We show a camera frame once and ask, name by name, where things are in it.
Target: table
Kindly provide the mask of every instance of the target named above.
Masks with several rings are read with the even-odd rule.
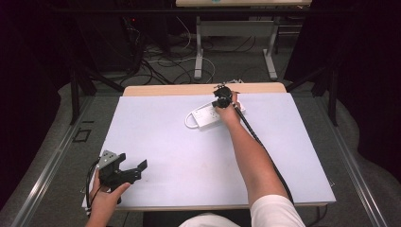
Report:
[[[311,0],[177,0],[178,7],[279,7],[279,6],[306,6]],[[274,64],[271,58],[274,41],[280,24],[280,17],[273,21],[202,21],[197,16],[197,58],[195,62],[194,78],[201,78],[203,49],[202,36],[266,36],[269,37],[268,49],[263,49],[266,65],[271,80],[277,80]]]
[[[288,183],[295,205],[334,202],[333,191],[291,94],[281,83],[228,84]],[[122,170],[147,159],[142,180],[119,210],[210,210],[248,207],[246,187],[225,126],[188,129],[184,118],[215,100],[212,84],[128,87],[120,97],[102,150],[126,153]]]

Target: cable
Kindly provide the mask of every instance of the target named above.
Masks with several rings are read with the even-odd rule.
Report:
[[[86,185],[85,185],[86,198],[85,199],[86,199],[86,211],[87,211],[88,216],[91,215],[91,206],[92,206],[92,203],[89,201],[89,184],[91,183],[92,174],[94,172],[96,165],[99,163],[99,160],[100,160],[100,158],[97,158],[97,160],[91,164],[91,166],[89,167],[89,170],[88,170],[88,174],[86,175]]]
[[[95,198],[97,196],[97,193],[100,191],[100,189],[101,189],[101,186],[97,189],[97,191],[94,194],[94,197],[91,199],[91,208],[92,208],[92,204],[94,203],[94,200],[95,200]]]
[[[166,62],[166,63],[168,63],[168,62],[184,62],[184,61],[190,61],[190,60],[196,60],[197,58],[189,58],[189,59],[185,59],[185,60],[176,60],[176,61],[173,61],[173,60],[170,60],[170,61],[161,61],[161,60],[158,60],[158,61],[148,61],[148,63],[155,63],[155,62]],[[210,60],[208,60],[208,59],[206,59],[206,58],[202,58],[203,60],[207,60],[211,65],[212,65],[212,67],[213,67],[213,73],[211,74],[211,77],[206,81],[206,83],[208,83],[210,80],[212,80],[213,79],[213,77],[214,77],[214,75],[215,75],[215,73],[216,73],[216,66],[212,63],[212,61],[210,61]]]
[[[187,71],[187,72],[188,72],[188,73],[190,73],[190,72],[195,72],[195,70],[196,70],[196,69],[191,69],[191,70],[189,70],[189,71]],[[206,70],[202,70],[202,72],[209,74],[209,76],[212,75],[210,72],[208,72],[208,71],[206,71]],[[173,82],[176,84],[176,83],[177,83],[177,80],[178,80],[180,77],[182,77],[183,75],[186,75],[186,74],[185,74],[185,73],[179,74],[179,75],[173,80]],[[198,82],[193,81],[192,78],[193,78],[193,77],[189,76],[189,81],[182,81],[182,82],[180,82],[179,84],[199,84]]]
[[[183,47],[183,49],[186,49],[191,44],[191,32],[189,32],[188,27],[186,27],[186,25],[183,23],[183,21],[179,17],[176,17],[176,18],[181,22],[181,24],[183,25],[183,27],[186,29],[186,32],[187,32],[186,34],[188,37],[188,44]]]
[[[160,79],[161,81],[163,81],[165,84],[174,84],[172,81],[166,79],[162,74],[160,74],[159,72],[157,72],[156,70],[154,70],[154,68],[145,60],[142,60],[143,64],[147,67],[147,69],[149,69],[150,71],[152,71],[155,76]]]
[[[119,82],[119,84],[120,84],[121,86],[123,86],[123,83],[124,83],[125,81],[127,81],[128,79],[140,78],[140,77],[149,77],[148,81],[146,81],[145,83],[143,83],[143,84],[141,84],[141,85],[148,85],[148,84],[150,84],[151,80],[153,79],[153,75],[151,74],[151,72],[150,72],[150,75],[148,75],[148,74],[136,74],[136,75],[130,76],[129,78],[122,79],[122,80]]]
[[[130,212],[127,212],[127,215],[126,215],[126,217],[125,217],[125,219],[124,219],[124,222],[123,222],[123,227],[125,226],[125,224],[126,224],[126,222],[127,222],[127,219],[128,219],[128,215],[130,214]]]
[[[266,153],[269,155],[268,150],[265,148],[265,146],[263,145],[262,141],[260,141],[260,139],[257,137],[256,133],[253,131],[251,125],[248,123],[247,119],[245,118],[244,114],[242,114],[241,110],[238,108],[238,106],[225,94],[222,94],[225,98],[227,98],[230,103],[233,105],[236,113],[239,115],[239,117],[241,117],[242,121],[244,122],[244,124],[246,125],[246,127],[248,128],[248,131],[251,133],[251,135],[253,136],[253,138],[256,140],[257,143],[260,144],[260,146],[262,146],[262,148],[266,151]],[[283,184],[283,187],[286,189],[287,194],[288,194],[288,198],[289,200],[292,202],[292,204],[294,203],[294,200],[292,198],[291,192],[289,191],[288,185],[286,183],[286,181],[284,180],[283,176],[281,175],[280,171],[278,170],[277,166],[275,165],[274,161],[271,159],[271,163],[273,165],[274,171],[276,172],[278,178],[280,179],[281,183]]]
[[[328,205],[326,204],[324,207],[325,207],[325,210],[324,210],[324,213],[322,216],[321,216],[321,208],[319,206],[317,207],[318,219],[316,219],[312,223],[308,224],[307,227],[312,227],[313,225],[319,223],[319,221],[321,221],[326,216],[327,210],[328,210]]]
[[[255,37],[255,36],[253,36],[253,43],[252,43],[252,45],[251,45],[248,49],[240,50],[240,51],[238,51],[238,49],[241,48],[245,43],[247,43],[248,40],[249,40],[251,37],[252,37],[252,36],[248,37],[248,39],[247,39],[244,43],[242,43],[239,47],[237,47],[237,48],[234,49],[234,50],[212,50],[211,48],[210,48],[210,49],[204,48],[204,49],[205,49],[205,51],[207,51],[207,52],[215,52],[215,53],[247,52],[247,51],[251,50],[251,49],[254,47],[254,45],[255,45],[255,43],[256,43],[256,37]]]
[[[188,125],[188,118],[189,118],[189,116],[192,114],[192,112],[197,111],[197,110],[200,110],[200,109],[202,109],[203,107],[206,107],[206,106],[208,106],[208,105],[212,105],[212,102],[208,102],[208,103],[206,103],[206,104],[204,104],[204,105],[199,106],[197,109],[191,111],[191,112],[186,116],[186,118],[185,118],[185,121],[184,121],[185,126],[188,127],[189,129],[195,129],[195,128],[197,128],[198,125],[195,125],[195,126],[190,126],[190,125]]]
[[[191,76],[189,75],[188,71],[186,71],[186,69],[184,69],[182,66],[180,66],[180,63],[181,63],[182,61],[177,61],[177,62],[179,62],[179,63],[177,63],[177,62],[175,62],[174,60],[172,60],[172,59],[170,59],[170,58],[168,58],[168,57],[165,57],[165,58],[167,58],[168,60],[170,60],[170,62],[173,62],[176,66],[179,66],[180,68],[182,68],[183,71],[184,71],[189,77],[191,77]]]

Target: black curtain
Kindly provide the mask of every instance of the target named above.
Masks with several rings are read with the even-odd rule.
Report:
[[[311,7],[335,9],[353,4],[314,0]],[[400,10],[397,1],[369,1],[361,12],[356,38],[340,66],[338,99],[357,121],[358,152],[401,182]],[[350,19],[307,18],[285,79],[297,81],[325,64]]]
[[[69,82],[53,20],[36,1],[0,2],[0,208],[39,150],[60,105],[58,90]]]

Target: wire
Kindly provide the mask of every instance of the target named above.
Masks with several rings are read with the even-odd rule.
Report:
[[[97,196],[97,193],[100,191],[100,189],[101,189],[101,186],[97,189],[97,191],[94,194],[94,197],[91,200],[91,207],[92,207],[92,204],[94,203],[95,197]]]
[[[187,32],[186,34],[188,37],[188,44],[186,44],[186,46],[183,47],[183,49],[186,49],[191,44],[191,32],[189,32],[188,27],[186,27],[186,25],[183,23],[183,21],[179,17],[176,17],[176,18],[181,22],[181,24],[183,25],[183,27],[186,29],[186,32]]]
[[[184,62],[184,61],[190,61],[190,60],[196,60],[197,58],[189,58],[189,59],[185,59],[185,60],[176,60],[176,61],[161,61],[161,60],[158,60],[158,61],[148,61],[148,63],[155,63],[155,62]],[[203,60],[207,60],[211,65],[212,65],[212,67],[213,67],[213,73],[212,73],[212,76],[211,76],[211,78],[215,75],[215,73],[216,73],[216,66],[212,63],[212,61],[210,61],[210,60],[208,60],[208,59],[206,59],[206,58],[202,58]]]
[[[182,68],[183,71],[191,78],[191,76],[189,75],[188,71],[186,71],[186,69],[184,69],[182,66],[180,66],[180,63],[181,63],[182,61],[174,61],[174,60],[170,59],[169,57],[165,57],[165,58],[167,58],[168,60],[170,60],[170,62],[174,63],[174,65],[179,66],[180,68]]]
[[[195,128],[197,128],[198,125],[195,125],[195,126],[190,126],[190,125],[188,125],[188,118],[189,118],[189,116],[190,116],[194,111],[200,110],[200,109],[202,109],[203,107],[206,107],[206,106],[209,106],[209,105],[212,105],[212,102],[208,102],[208,103],[206,103],[206,104],[204,104],[204,105],[199,106],[197,109],[191,111],[191,112],[186,116],[186,118],[185,118],[185,121],[184,121],[185,126],[188,127],[189,129],[195,129]]]
[[[99,163],[99,160],[100,160],[100,158],[97,158],[97,160],[91,164],[91,166],[89,167],[88,173],[86,175],[85,199],[86,199],[86,211],[87,211],[88,217],[91,216],[91,208],[92,208],[92,202],[89,201],[89,184],[91,183],[91,176],[94,172],[96,165]]]
[[[319,206],[316,208],[317,213],[318,213],[318,219],[316,219],[312,223],[308,224],[307,227],[312,227],[313,225],[317,224],[319,221],[321,221],[326,216],[327,210],[328,210],[328,205],[326,204],[324,207],[325,207],[325,210],[324,210],[324,213],[322,216],[321,216],[321,208]]]
[[[148,75],[148,74],[136,74],[136,75],[133,75],[133,76],[131,76],[131,77],[129,77],[129,78],[122,79],[122,80],[120,81],[120,85],[123,86],[123,83],[124,83],[125,81],[127,81],[128,79],[140,78],[140,77],[148,77],[148,80],[147,80],[145,83],[141,84],[141,85],[148,85],[148,84],[150,84],[151,80],[153,79],[153,75],[151,74],[151,72],[150,72],[150,75]]]
[[[247,119],[245,118],[244,114],[242,114],[241,110],[238,108],[238,106],[228,97],[228,96],[224,96],[225,98],[228,98],[230,103],[233,105],[236,113],[239,115],[239,117],[241,117],[242,121],[244,122],[244,124],[246,125],[246,127],[248,128],[248,131],[251,133],[251,135],[253,136],[253,138],[256,140],[257,143],[260,144],[260,146],[262,146],[262,148],[266,151],[266,153],[269,155],[268,150],[265,148],[265,146],[263,145],[262,141],[260,141],[260,139],[257,137],[256,133],[253,131],[251,125],[248,123]],[[292,202],[292,204],[294,203],[294,200],[292,198],[291,192],[289,191],[288,185],[286,183],[286,181],[284,180],[283,176],[281,175],[280,171],[278,170],[277,166],[275,165],[274,161],[271,159],[271,163],[273,165],[274,171],[276,172],[278,178],[280,179],[281,183],[283,184],[283,187],[286,189],[287,194],[288,194],[288,198],[289,200]]]
[[[126,224],[126,222],[127,222],[127,219],[128,219],[128,215],[130,214],[130,212],[127,212],[127,215],[126,215],[126,217],[125,217],[125,219],[124,219],[124,222],[123,222],[123,227],[125,226],[125,224]]]
[[[160,79],[160,81],[163,81],[163,84],[174,84],[172,81],[168,80],[162,74],[160,74],[159,72],[154,70],[154,68],[147,61],[142,60],[142,63],[144,64],[144,66],[147,67],[148,70],[150,70],[151,72],[154,73],[155,78],[158,78],[158,79]]]
[[[240,51],[239,51],[238,49],[241,48],[245,43],[247,43],[248,40],[251,39],[251,37],[252,37],[252,36],[248,37],[248,39],[245,40],[244,43],[242,43],[239,47],[237,47],[237,48],[234,49],[234,50],[212,50],[212,49],[206,49],[206,48],[204,48],[204,49],[205,49],[207,52],[215,52],[215,53],[247,52],[247,51],[251,50],[251,49],[254,47],[254,45],[255,45],[255,43],[256,43],[256,37],[255,37],[255,36],[253,36],[253,43],[252,43],[252,45],[251,45],[248,49],[240,50]]]

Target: white shirt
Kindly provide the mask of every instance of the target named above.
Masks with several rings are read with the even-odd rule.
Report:
[[[305,226],[295,207],[285,197],[268,195],[259,198],[251,207],[252,227]],[[239,227],[227,218],[211,213],[191,218],[180,227]]]

